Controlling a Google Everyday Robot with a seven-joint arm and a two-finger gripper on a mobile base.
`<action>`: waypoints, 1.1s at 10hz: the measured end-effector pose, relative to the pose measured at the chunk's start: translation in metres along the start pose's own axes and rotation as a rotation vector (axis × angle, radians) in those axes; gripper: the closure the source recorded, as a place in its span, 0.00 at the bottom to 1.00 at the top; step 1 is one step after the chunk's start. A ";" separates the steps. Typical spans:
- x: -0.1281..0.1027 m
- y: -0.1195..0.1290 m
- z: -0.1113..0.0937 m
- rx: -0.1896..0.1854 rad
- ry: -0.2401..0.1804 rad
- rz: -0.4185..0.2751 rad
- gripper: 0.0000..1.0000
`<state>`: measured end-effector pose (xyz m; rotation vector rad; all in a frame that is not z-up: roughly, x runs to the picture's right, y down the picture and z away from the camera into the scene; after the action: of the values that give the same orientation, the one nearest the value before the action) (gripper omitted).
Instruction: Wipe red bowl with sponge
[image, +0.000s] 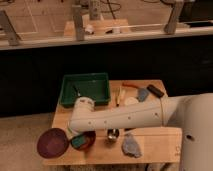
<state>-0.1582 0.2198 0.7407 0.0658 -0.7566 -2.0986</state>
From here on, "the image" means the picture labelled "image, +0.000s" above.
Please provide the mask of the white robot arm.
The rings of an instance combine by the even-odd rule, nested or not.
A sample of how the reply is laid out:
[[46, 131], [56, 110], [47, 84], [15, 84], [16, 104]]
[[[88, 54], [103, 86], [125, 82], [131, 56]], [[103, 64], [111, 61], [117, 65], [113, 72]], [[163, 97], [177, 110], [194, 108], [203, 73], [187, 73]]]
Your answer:
[[92, 99], [80, 97], [68, 121], [73, 134], [158, 126], [182, 129], [180, 171], [213, 171], [213, 93], [166, 97], [100, 111], [94, 110]]

